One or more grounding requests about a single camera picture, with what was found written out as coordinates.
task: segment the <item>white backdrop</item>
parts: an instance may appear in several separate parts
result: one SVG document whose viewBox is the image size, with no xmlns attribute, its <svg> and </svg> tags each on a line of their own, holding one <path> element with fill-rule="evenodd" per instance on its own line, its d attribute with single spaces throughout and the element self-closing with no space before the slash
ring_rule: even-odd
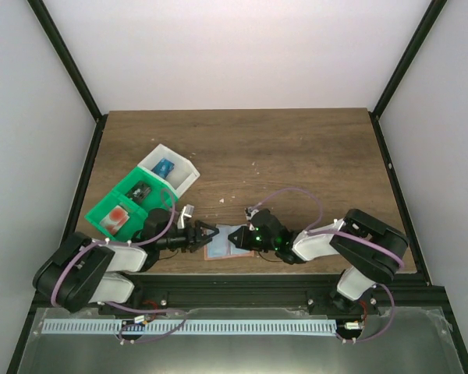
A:
<svg viewBox="0 0 468 374">
<path fill-rule="evenodd" d="M 447 2 L 381 118 L 433 282 L 468 349 L 468 0 Z"/>
<path fill-rule="evenodd" d="M 58 248 L 94 131 L 25 1 L 0 1 L 0 373 Z"/>
<path fill-rule="evenodd" d="M 428 0 L 45 0 L 103 112 L 373 109 Z"/>
</svg>

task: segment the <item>wooden table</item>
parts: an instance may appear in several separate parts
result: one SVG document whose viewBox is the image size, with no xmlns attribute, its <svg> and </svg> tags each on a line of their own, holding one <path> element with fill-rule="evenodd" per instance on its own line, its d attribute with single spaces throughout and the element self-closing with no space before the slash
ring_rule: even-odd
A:
<svg viewBox="0 0 468 374">
<path fill-rule="evenodd" d="M 210 224 L 244 224 L 244 208 L 297 186 L 324 204 L 322 224 L 359 208 L 401 231 L 402 222 L 366 109 L 113 111 L 108 116 L 77 230 L 102 238 L 84 215 L 159 143 L 201 173 L 179 201 Z M 313 200 L 284 192 L 266 205 L 288 228 L 315 221 Z M 268 259 L 277 260 L 273 255 Z M 404 256 L 406 272 L 415 272 Z M 203 251 L 159 261 L 152 273 L 339 273 L 328 256 L 303 265 L 260 257 L 205 261 Z"/>
</svg>

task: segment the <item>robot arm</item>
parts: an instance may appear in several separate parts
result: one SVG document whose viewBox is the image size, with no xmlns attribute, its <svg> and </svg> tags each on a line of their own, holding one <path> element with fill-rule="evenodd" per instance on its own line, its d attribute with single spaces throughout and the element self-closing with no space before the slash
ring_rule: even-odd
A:
<svg viewBox="0 0 468 374">
<path fill-rule="evenodd" d="M 288 230 L 267 209 L 246 210 L 246 218 L 250 225 L 229 236 L 238 248 L 275 251 L 289 264 L 322 256 L 345 257 L 352 266 L 343 273 L 336 291 L 351 301 L 373 284 L 390 283 L 402 266 L 401 258 L 409 244 L 403 233 L 357 209 L 328 226 L 309 231 Z"/>
<path fill-rule="evenodd" d="M 58 288 L 57 303 L 70 312 L 77 312 L 93 302 L 127 302 L 135 285 L 125 277 L 124 272 L 149 270 L 159 260 L 163 250 L 196 252 L 218 234 L 217 228 L 204 222 L 196 221 L 192 225 L 189 221 L 192 210 L 192 206 L 185 206 L 179 215 L 179 223 L 173 224 L 156 242 L 139 247 L 113 242 L 95 246 L 66 274 Z M 167 210 L 151 210 L 142 230 L 135 233 L 132 242 L 145 242 L 153 238 L 162 232 L 169 218 Z M 85 234 L 71 234 L 37 271 L 33 286 L 50 298 L 69 262 L 91 243 L 92 238 Z"/>
</svg>

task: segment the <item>green bin compartment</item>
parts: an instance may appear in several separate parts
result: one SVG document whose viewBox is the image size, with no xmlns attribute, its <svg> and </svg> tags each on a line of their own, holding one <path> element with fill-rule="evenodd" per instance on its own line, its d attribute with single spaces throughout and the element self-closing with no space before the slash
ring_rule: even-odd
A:
<svg viewBox="0 0 468 374">
<path fill-rule="evenodd" d="M 151 187 L 151 192 L 146 199 L 137 205 L 131 199 L 127 198 L 125 194 L 131 190 L 138 182 L 145 182 Z M 85 218 L 92 225 L 94 225 L 106 237 L 117 240 L 119 242 L 126 242 L 133 237 L 136 231 L 142 229 L 147 214 L 154 208 L 166 208 L 161 200 L 161 190 L 168 189 L 169 187 L 152 175 L 149 175 L 143 169 L 134 168 L 116 187 L 104 197 L 90 212 L 87 213 Z M 175 201 L 178 200 L 174 191 L 171 191 Z M 166 203 L 171 206 L 172 201 L 168 194 L 163 193 L 163 198 Z M 124 210 L 129 213 L 129 220 L 118 230 L 115 236 L 109 234 L 101 225 L 102 219 L 117 205 L 120 205 Z"/>
<path fill-rule="evenodd" d="M 166 208 L 161 199 L 161 191 L 162 189 L 167 189 L 170 191 L 170 188 L 163 183 L 158 178 L 155 178 L 153 174 L 147 173 L 143 169 L 136 167 L 134 168 L 120 183 L 116 185 L 113 191 L 125 196 L 129 190 L 132 189 L 138 182 L 147 183 L 151 187 L 151 192 L 144 201 L 140 204 L 140 207 L 144 209 L 146 212 L 149 212 L 151 209 L 154 208 Z M 175 201 L 177 201 L 177 196 L 175 195 L 174 191 L 170 191 L 173 196 L 175 197 Z M 168 193 L 163 192 L 163 199 L 165 199 L 168 206 L 172 206 L 172 200 Z"/>
</svg>

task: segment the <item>small box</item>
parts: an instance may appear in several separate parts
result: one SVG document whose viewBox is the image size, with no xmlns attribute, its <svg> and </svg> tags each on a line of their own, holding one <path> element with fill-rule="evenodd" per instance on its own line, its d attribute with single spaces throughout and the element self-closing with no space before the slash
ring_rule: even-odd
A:
<svg viewBox="0 0 468 374">
<path fill-rule="evenodd" d="M 169 172 L 166 179 L 163 179 L 152 172 L 153 168 L 159 164 L 161 159 L 171 161 L 174 164 L 173 170 Z M 158 144 L 137 166 L 162 180 L 169 188 L 180 197 L 187 189 L 200 177 L 200 172 L 193 163 L 178 153 L 172 151 L 163 144 Z"/>
<path fill-rule="evenodd" d="M 163 159 L 174 164 L 166 178 L 161 178 L 152 172 L 152 169 Z M 105 196 L 94 208 L 87 213 L 85 218 L 100 232 L 112 240 L 126 242 L 133 234 L 142 229 L 144 221 L 150 210 L 154 208 L 168 209 L 166 205 L 172 206 L 172 198 L 164 193 L 162 189 L 168 189 L 177 201 L 187 189 L 200 177 L 199 171 L 193 163 L 168 147 L 159 144 L 153 149 L 111 192 Z M 150 192 L 138 203 L 128 197 L 128 194 L 140 182 L 148 185 Z M 108 232 L 101 226 L 101 221 L 116 206 L 121 206 L 129 214 L 129 220 L 116 232 Z"/>
</svg>

